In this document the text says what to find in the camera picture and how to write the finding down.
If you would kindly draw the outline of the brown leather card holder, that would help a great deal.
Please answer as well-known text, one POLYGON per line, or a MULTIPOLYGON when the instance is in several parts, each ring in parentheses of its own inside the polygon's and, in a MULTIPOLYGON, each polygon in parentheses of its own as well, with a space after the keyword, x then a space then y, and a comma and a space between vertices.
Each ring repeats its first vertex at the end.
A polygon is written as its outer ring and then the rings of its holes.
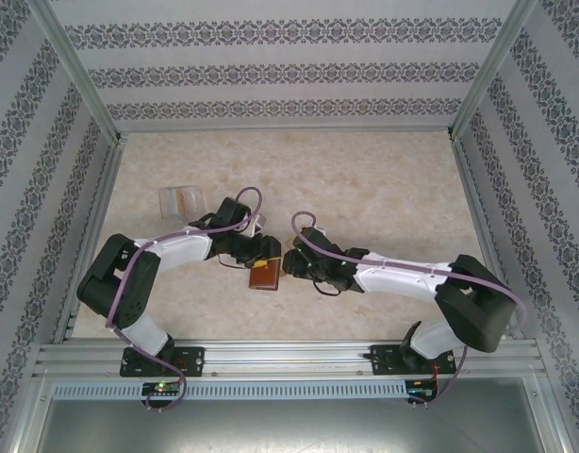
POLYGON ((248 287, 258 291, 277 291, 280 279, 281 260, 278 259, 266 267, 250 270, 248 287))

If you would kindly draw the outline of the clear plastic card box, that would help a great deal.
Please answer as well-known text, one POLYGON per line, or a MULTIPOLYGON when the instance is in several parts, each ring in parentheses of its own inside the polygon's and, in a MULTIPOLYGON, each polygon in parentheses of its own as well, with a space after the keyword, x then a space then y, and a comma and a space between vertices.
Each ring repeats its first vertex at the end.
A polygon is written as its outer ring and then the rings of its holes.
POLYGON ((160 216, 162 219, 178 219, 192 222, 206 214, 205 199, 196 186, 165 187, 158 191, 160 216), (181 215, 176 208, 175 189, 182 189, 186 198, 187 216, 181 215))

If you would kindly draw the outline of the small circuit board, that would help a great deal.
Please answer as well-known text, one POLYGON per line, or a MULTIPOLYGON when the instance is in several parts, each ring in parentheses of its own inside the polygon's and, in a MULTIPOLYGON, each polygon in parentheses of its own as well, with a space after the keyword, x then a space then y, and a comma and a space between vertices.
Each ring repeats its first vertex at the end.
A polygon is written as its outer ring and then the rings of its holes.
POLYGON ((160 381, 160 382, 146 382, 142 384, 141 395, 157 395, 157 396, 178 396, 182 386, 178 382, 160 381))
POLYGON ((435 379, 407 380, 405 382, 408 394, 419 398, 434 398, 438 393, 438 382, 435 379))

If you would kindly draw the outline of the grey sheet metal panel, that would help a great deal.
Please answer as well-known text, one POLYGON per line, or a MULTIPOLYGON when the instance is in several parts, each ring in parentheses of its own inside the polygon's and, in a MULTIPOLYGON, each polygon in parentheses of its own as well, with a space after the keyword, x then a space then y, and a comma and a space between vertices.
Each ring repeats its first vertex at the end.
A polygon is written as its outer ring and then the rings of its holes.
POLYGON ((523 377, 461 378, 439 401, 51 398, 37 453, 544 453, 523 377))

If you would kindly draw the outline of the aluminium mounting rail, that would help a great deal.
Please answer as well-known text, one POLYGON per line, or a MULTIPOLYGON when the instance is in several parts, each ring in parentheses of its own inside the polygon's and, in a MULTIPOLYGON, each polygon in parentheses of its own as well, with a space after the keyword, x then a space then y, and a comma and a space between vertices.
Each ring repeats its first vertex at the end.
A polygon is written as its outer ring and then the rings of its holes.
MULTIPOLYGON (((372 378, 372 365, 363 358, 370 341, 180 341, 202 347, 203 379, 331 380, 372 378)), ((31 372, 34 379, 113 380, 119 376, 124 344, 108 339, 72 339, 45 344, 31 372)), ((534 340, 505 340, 493 354, 455 351, 464 358, 462 378, 545 377, 547 368, 534 340)))

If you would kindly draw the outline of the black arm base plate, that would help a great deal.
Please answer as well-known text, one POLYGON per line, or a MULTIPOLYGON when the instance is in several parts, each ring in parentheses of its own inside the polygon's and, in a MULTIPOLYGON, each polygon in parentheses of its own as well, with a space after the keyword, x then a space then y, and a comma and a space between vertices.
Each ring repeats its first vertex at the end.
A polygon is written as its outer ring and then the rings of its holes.
MULTIPOLYGON (((157 355, 161 360, 180 370, 185 377, 197 378, 203 373, 205 349, 203 347, 176 346, 157 355)), ((176 372, 158 362, 145 358, 131 347, 124 350, 119 374, 123 378, 174 377, 176 372)))
POLYGON ((445 352, 429 360, 398 344, 373 344, 363 358, 371 363, 375 376, 432 375, 434 370, 441 375, 451 375, 456 370, 455 361, 449 359, 451 353, 445 352))

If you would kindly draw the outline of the aluminium table end rail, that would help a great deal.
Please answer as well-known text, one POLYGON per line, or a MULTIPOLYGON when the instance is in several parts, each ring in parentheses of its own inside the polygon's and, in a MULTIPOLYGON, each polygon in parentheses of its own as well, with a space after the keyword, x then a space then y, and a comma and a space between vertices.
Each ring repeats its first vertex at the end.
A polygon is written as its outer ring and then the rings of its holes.
POLYGON ((448 126, 238 126, 238 127, 193 127, 193 128, 144 128, 120 130, 120 136, 135 133, 209 133, 209 132, 396 132, 396 133, 432 133, 449 134, 448 126))

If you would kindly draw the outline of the aluminium table side rail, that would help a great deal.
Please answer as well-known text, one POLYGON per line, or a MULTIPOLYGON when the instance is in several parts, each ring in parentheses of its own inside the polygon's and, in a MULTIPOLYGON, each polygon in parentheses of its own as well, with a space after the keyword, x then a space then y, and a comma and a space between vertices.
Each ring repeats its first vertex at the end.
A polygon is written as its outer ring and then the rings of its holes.
POLYGON ((472 223, 474 225, 484 264, 503 284, 506 284, 505 273, 493 245, 490 230, 488 228, 487 217, 485 216, 484 206, 479 198, 479 193, 476 189, 474 179, 472 178, 467 159, 459 142, 450 139, 450 145, 455 156, 455 164, 467 198, 472 223))
POLYGON ((66 339, 69 320, 77 310, 76 287, 91 265, 91 257, 105 221, 108 203, 119 171, 127 139, 128 133, 121 133, 116 141, 111 144, 107 158, 103 162, 103 168, 99 174, 95 192, 91 199, 90 216, 84 224, 77 259, 67 283, 61 310, 59 311, 55 330, 53 331, 52 344, 61 344, 66 339))

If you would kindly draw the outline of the aluminium frame post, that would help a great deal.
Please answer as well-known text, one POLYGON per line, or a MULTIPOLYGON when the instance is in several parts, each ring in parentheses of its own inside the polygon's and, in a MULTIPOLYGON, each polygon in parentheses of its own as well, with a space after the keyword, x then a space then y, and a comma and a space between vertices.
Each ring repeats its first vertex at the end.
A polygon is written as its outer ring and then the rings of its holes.
POLYGON ((89 71, 76 52, 68 33, 53 10, 50 0, 25 0, 25 2, 108 142, 125 144, 127 135, 115 126, 105 102, 97 91, 89 71))
POLYGON ((459 139, 464 133, 488 86, 500 70, 510 47, 519 35, 537 1, 515 0, 496 40, 465 95, 455 119, 449 126, 449 136, 452 142, 459 139))

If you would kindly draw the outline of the aluminium frame beam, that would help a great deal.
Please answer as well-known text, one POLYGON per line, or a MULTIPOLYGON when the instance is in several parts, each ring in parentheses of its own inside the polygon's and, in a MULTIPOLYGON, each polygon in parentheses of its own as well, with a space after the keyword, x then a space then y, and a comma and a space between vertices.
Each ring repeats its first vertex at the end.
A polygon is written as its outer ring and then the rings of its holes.
POLYGON ((46 377, 30 381, 6 453, 38 452, 51 398, 52 384, 46 377))
POLYGON ((544 453, 574 453, 570 435, 547 377, 524 377, 526 392, 544 453))

